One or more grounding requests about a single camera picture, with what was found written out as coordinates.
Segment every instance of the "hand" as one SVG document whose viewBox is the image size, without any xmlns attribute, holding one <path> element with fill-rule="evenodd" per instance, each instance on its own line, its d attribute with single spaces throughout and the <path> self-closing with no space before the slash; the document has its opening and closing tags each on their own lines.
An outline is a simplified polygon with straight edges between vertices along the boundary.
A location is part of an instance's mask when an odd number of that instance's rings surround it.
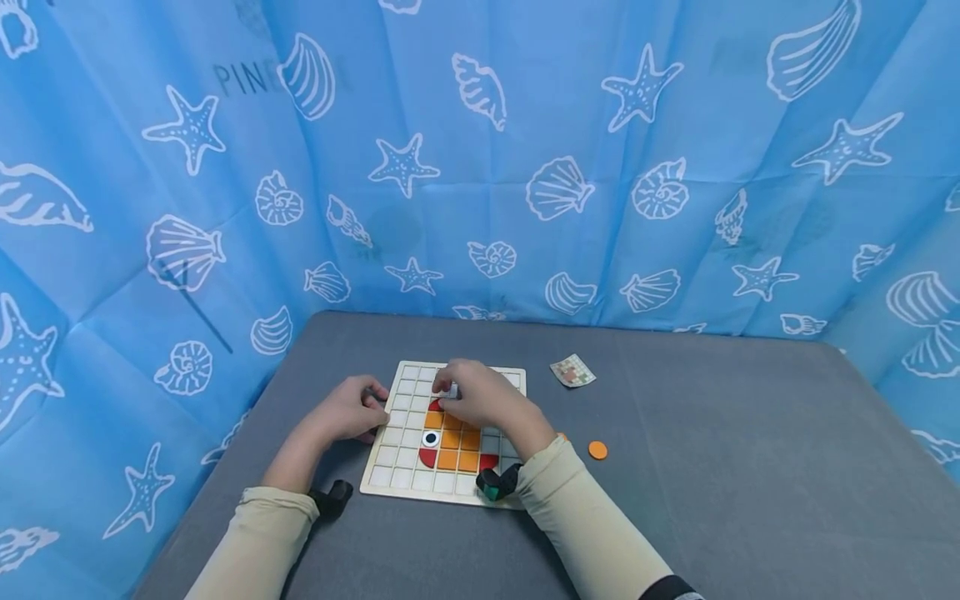
<svg viewBox="0 0 960 600">
<path fill-rule="evenodd" d="M 389 394 L 372 375 L 345 379 L 290 433 L 261 485 L 306 493 L 321 455 L 331 444 L 349 438 L 372 444 L 370 430 L 387 424 L 390 417 L 376 398 L 366 393 L 368 386 L 380 397 Z"/>
<path fill-rule="evenodd" d="M 366 392 L 368 387 L 380 397 L 390 395 L 372 375 L 348 377 L 306 416 L 307 428 L 328 443 L 356 438 L 372 444 L 371 429 L 387 424 L 390 416 L 376 398 Z"/>
<path fill-rule="evenodd" d="M 526 462 L 557 437 L 540 408 L 483 363 L 451 360 L 437 372 L 433 393 L 448 392 L 453 382 L 463 399 L 441 398 L 440 407 L 476 427 L 496 427 L 514 445 L 521 461 Z"/>
</svg>

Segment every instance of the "white eye piece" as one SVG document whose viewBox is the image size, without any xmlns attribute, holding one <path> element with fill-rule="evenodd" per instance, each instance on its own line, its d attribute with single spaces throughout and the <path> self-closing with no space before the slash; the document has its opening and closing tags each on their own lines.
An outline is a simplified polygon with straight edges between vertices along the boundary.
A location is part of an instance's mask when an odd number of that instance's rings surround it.
<svg viewBox="0 0 960 600">
<path fill-rule="evenodd" d="M 432 448 L 440 443 L 440 434 L 436 431 L 423 432 L 423 445 Z"/>
</svg>

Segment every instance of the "pattern card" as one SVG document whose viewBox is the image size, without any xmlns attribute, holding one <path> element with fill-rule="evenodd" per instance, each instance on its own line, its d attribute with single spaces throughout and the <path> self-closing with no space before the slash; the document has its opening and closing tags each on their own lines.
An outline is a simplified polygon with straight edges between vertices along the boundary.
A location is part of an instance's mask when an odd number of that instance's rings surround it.
<svg viewBox="0 0 960 600">
<path fill-rule="evenodd" d="M 502 473 L 520 459 L 499 430 L 477 429 L 440 409 L 431 386 L 443 363 L 402 361 L 396 368 L 387 398 L 390 422 L 381 427 L 364 469 L 360 492 L 519 510 L 508 497 L 491 502 L 476 487 L 484 468 Z M 493 368 L 522 394 L 527 393 L 523 369 Z"/>
<path fill-rule="evenodd" d="M 596 375 L 576 354 L 570 354 L 559 363 L 550 365 L 550 371 L 568 388 L 580 388 L 596 379 Z"/>
</svg>

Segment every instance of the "gray table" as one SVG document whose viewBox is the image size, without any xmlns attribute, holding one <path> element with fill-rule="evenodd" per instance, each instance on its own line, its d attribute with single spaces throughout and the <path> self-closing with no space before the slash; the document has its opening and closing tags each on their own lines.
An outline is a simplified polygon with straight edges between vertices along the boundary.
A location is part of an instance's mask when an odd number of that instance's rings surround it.
<svg viewBox="0 0 960 600">
<path fill-rule="evenodd" d="M 547 365 L 578 352 L 597 380 Z M 528 395 L 663 557 L 708 600 L 956 598 L 960 493 L 835 349 L 542 324 L 315 316 L 144 579 L 181 598 L 241 491 L 347 374 L 464 355 L 527 370 Z M 599 439 L 610 458 L 587 458 Z M 315 484 L 359 488 L 341 444 Z M 287 598 L 573 598 L 523 513 L 355 493 L 303 553 Z"/>
</svg>

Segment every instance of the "seashell print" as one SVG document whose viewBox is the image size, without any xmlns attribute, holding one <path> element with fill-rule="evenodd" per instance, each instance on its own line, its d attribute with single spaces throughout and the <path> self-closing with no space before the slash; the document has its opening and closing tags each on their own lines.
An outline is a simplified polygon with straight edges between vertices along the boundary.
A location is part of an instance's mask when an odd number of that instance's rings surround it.
<svg viewBox="0 0 960 600">
<path fill-rule="evenodd" d="M 17 59 L 36 50 L 39 43 L 36 24 L 27 14 L 27 0 L 0 1 L 0 44 L 7 56 Z"/>
<path fill-rule="evenodd" d="M 827 322 L 814 319 L 809 315 L 788 313 L 780 315 L 780 325 L 783 327 L 783 333 L 788 335 L 817 335 L 824 330 Z"/>
<path fill-rule="evenodd" d="M 516 265 L 516 251 L 506 242 L 493 242 L 489 246 L 467 242 L 467 248 L 473 266 L 490 279 L 506 275 Z"/>
<path fill-rule="evenodd" d="M 647 219 L 671 219 L 680 214 L 690 192 L 681 183 L 686 173 L 686 158 L 662 162 L 640 178 L 630 198 L 634 208 Z"/>
<path fill-rule="evenodd" d="M 0 162 L 0 219 L 14 225 L 66 225 L 90 233 L 86 208 L 63 181 L 35 164 Z"/>
<path fill-rule="evenodd" d="M 908 275 L 887 290 L 887 308 L 915 327 L 936 327 L 957 305 L 935 271 Z"/>
<path fill-rule="evenodd" d="M 960 373 L 960 322 L 943 320 L 930 335 L 912 347 L 900 363 L 926 379 L 955 377 Z"/>
<path fill-rule="evenodd" d="M 0 574 L 16 571 L 40 548 L 59 539 L 59 533 L 43 527 L 30 527 L 23 531 L 11 528 L 0 532 Z"/>
<path fill-rule="evenodd" d="M 634 274 L 630 281 L 620 288 L 635 313 L 647 312 L 660 308 L 670 302 L 680 289 L 680 274 L 676 269 L 660 271 L 648 277 L 640 278 Z"/>
<path fill-rule="evenodd" d="M 674 333 L 703 333 L 704 329 L 707 328 L 706 323 L 696 323 L 693 325 L 688 325 L 686 327 L 677 327 L 673 330 Z"/>
<path fill-rule="evenodd" d="M 506 315 L 500 312 L 492 312 L 479 306 L 454 306 L 453 312 L 457 317 L 467 321 L 503 321 Z"/>
<path fill-rule="evenodd" d="M 956 212 L 960 210 L 960 183 L 957 183 L 950 195 L 947 196 L 947 205 L 944 206 L 946 212 Z"/>
<path fill-rule="evenodd" d="M 240 416 L 240 420 L 236 422 L 236 424 L 233 425 L 233 428 L 230 429 L 229 433 L 224 436 L 224 438 L 220 441 L 220 445 L 207 452 L 204 457 L 200 459 L 201 465 L 211 465 L 224 457 L 224 452 L 226 452 L 227 448 L 230 447 L 230 444 L 233 443 L 233 438 L 236 437 L 237 432 L 240 431 L 240 427 L 243 426 L 244 421 L 247 420 L 249 415 L 250 411 L 247 411 Z"/>
<path fill-rule="evenodd" d="M 267 356 L 285 352 L 293 338 L 294 323 L 286 306 L 280 306 L 273 317 L 257 319 L 250 329 L 253 349 Z"/>
<path fill-rule="evenodd" d="M 147 269 L 170 289 L 196 292 L 218 262 L 227 262 L 220 231 L 207 233 L 180 217 L 164 215 L 147 232 Z"/>
<path fill-rule="evenodd" d="M 583 212 L 594 189 L 584 180 L 573 156 L 562 156 L 534 173 L 527 183 L 527 205 L 541 221 L 549 221 L 568 210 Z"/>
<path fill-rule="evenodd" d="M 280 83 L 307 121 L 316 121 L 333 106 L 337 83 L 333 65 L 312 37 L 297 34 L 287 60 L 276 68 Z"/>
<path fill-rule="evenodd" d="M 324 300 L 337 304 L 349 298 L 350 282 L 336 265 L 327 260 L 312 271 L 307 269 L 303 290 L 313 292 Z"/>
<path fill-rule="evenodd" d="M 731 246 L 736 246 L 740 241 L 745 212 L 747 212 L 747 190 L 741 189 L 713 218 L 717 233 Z"/>
<path fill-rule="evenodd" d="M 910 433 L 920 438 L 919 442 L 924 445 L 926 451 L 933 457 L 933 460 L 937 461 L 940 465 L 960 461 L 960 444 L 957 442 L 938 440 L 920 429 L 911 429 Z"/>
<path fill-rule="evenodd" d="M 464 106 L 486 116 L 493 122 L 493 127 L 502 132 L 507 125 L 507 101 L 496 73 L 459 52 L 453 55 L 450 62 Z"/>
<path fill-rule="evenodd" d="M 303 198 L 274 170 L 256 188 L 256 214 L 268 225 L 290 225 L 303 216 Z"/>
<path fill-rule="evenodd" d="M 896 244 L 891 244 L 886 248 L 876 244 L 860 244 L 860 252 L 853 257 L 853 279 L 863 281 L 867 272 L 880 266 L 884 260 L 890 257 L 896 247 Z"/>
<path fill-rule="evenodd" d="M 860 0 L 841 0 L 826 21 L 774 39 L 767 53 L 767 87 L 793 102 L 818 84 L 847 53 L 860 27 Z"/>
<path fill-rule="evenodd" d="M 597 295 L 597 286 L 576 283 L 564 271 L 550 277 L 543 294 L 550 308 L 573 316 L 593 302 Z"/>
<path fill-rule="evenodd" d="M 194 396 L 206 389 L 213 376 L 213 354 L 206 344 L 190 340 L 170 350 L 170 362 L 154 373 L 154 382 L 178 396 Z"/>
<path fill-rule="evenodd" d="M 340 232 L 345 236 L 353 238 L 367 248 L 373 248 L 373 240 L 357 220 L 356 214 L 333 194 L 330 194 L 326 201 L 326 220 L 332 226 L 340 228 Z"/>
<path fill-rule="evenodd" d="M 417 14 L 420 0 L 380 0 L 380 6 L 397 14 Z"/>
</svg>

